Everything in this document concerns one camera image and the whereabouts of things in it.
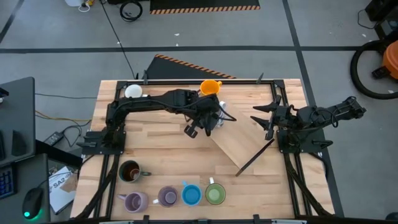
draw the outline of light purple mug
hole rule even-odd
[[[177,203],[177,198],[177,189],[172,186],[166,186],[159,191],[157,199],[153,203],[159,203],[163,207],[170,208]]]
[[[148,195],[142,192],[133,192],[129,195],[118,195],[124,200],[124,208],[130,213],[143,212],[148,207]]]

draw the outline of wooden board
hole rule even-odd
[[[296,108],[305,106],[300,80],[285,80],[285,85],[289,103],[294,104]],[[99,131],[105,126],[106,105],[113,101],[115,87],[116,81],[101,82],[92,130]],[[144,93],[150,95],[160,95],[176,88],[197,90],[198,86],[143,87]],[[269,85],[223,85],[220,98],[227,101],[228,106],[233,105],[242,116],[246,116],[252,127],[261,133],[261,139],[264,139],[265,132],[251,121],[249,116],[269,118],[269,114],[252,108],[254,105],[265,105],[272,101]],[[227,196],[224,203],[213,206],[204,198],[199,206],[188,207],[179,200],[172,208],[151,204],[144,213],[131,214],[124,210],[120,199],[114,198],[113,220],[142,220],[143,215],[150,215],[150,219],[153,220],[250,219],[253,214],[260,214],[261,218],[294,216],[284,160],[276,142],[239,177],[235,177],[239,168],[218,145],[210,141],[211,138],[206,137],[202,131],[199,131],[195,139],[186,136],[183,133],[185,125],[182,115],[164,111],[129,114],[126,118],[126,151],[119,164],[127,160],[137,161],[144,170],[152,172],[152,176],[144,177],[134,184],[126,184],[118,179],[115,194],[142,191],[147,193],[152,201],[163,186],[173,185],[181,191],[182,181],[185,180],[190,184],[198,184],[204,191],[209,177],[214,177],[215,181],[226,189]],[[84,209],[98,188],[102,158],[103,156],[95,156],[81,169],[71,217],[78,215]],[[302,164],[308,188],[320,203],[333,213],[322,163],[303,155]],[[107,199],[106,192],[101,207],[102,215],[105,212]]]
[[[265,132],[256,128],[258,124],[253,124],[251,118],[242,114],[237,107],[225,99],[225,94],[223,92],[218,98],[226,102],[227,113],[237,121],[225,121],[222,127],[212,131],[210,138],[238,168],[242,168],[268,141],[264,140]]]

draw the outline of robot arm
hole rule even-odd
[[[298,110],[293,106],[280,106],[280,99],[281,96],[278,95],[269,105],[253,107],[266,113],[272,112],[270,120],[253,116],[251,118],[267,131],[266,140],[272,139],[274,126],[279,126],[289,133],[289,144],[296,146],[300,145],[299,141],[305,140],[312,132],[329,125],[336,128],[339,120],[358,119],[366,112],[366,109],[361,107],[353,96],[329,108],[306,106]],[[296,111],[296,115],[293,115],[291,110]]]
[[[199,97],[196,91],[172,90],[160,96],[121,98],[108,105],[103,144],[118,143],[118,132],[123,130],[124,120],[129,113],[166,110],[169,113],[184,114],[192,120],[184,132],[191,138],[197,135],[195,127],[205,129],[209,136],[220,118],[221,106],[216,95]]]

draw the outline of warning tape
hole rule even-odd
[[[184,62],[182,60],[178,60],[178,59],[175,59],[175,58],[172,58],[172,57],[168,57],[168,56],[165,56],[165,55],[157,54],[157,55],[155,55],[155,57],[162,58],[162,59],[165,59],[165,60],[169,60],[171,62],[179,63],[181,65],[185,65],[185,66],[188,66],[188,67],[191,67],[191,68],[195,68],[197,70],[201,70],[201,71],[213,74],[213,75],[218,75],[218,76],[221,76],[221,77],[224,77],[224,78],[229,78],[229,79],[236,78],[236,77],[233,77],[231,75],[224,74],[222,72],[217,72],[217,71],[214,71],[214,70],[211,70],[211,69],[199,66],[199,65],[194,65],[192,63]]]
[[[191,13],[191,12],[224,12],[224,11],[243,11],[243,10],[259,10],[260,6],[225,6],[225,7],[198,7],[187,9],[158,9],[152,10],[154,14],[175,14],[175,13]]]

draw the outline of brown mug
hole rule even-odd
[[[123,162],[119,168],[119,178],[127,183],[133,183],[139,179],[140,176],[150,176],[150,172],[142,171],[141,167],[136,161]]]

